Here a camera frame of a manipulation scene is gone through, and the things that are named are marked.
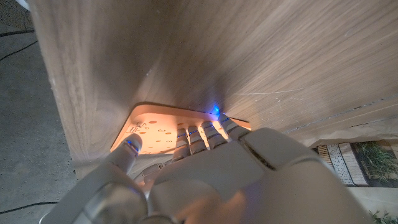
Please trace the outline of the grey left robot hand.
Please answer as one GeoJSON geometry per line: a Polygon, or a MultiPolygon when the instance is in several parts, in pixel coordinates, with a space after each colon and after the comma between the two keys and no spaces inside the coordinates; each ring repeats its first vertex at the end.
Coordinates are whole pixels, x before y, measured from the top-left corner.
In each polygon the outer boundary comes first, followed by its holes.
{"type": "Polygon", "coordinates": [[[177,131],[165,166],[128,175],[142,149],[126,137],[42,223],[371,223],[313,150],[270,128],[250,131],[221,114],[177,131]]]}

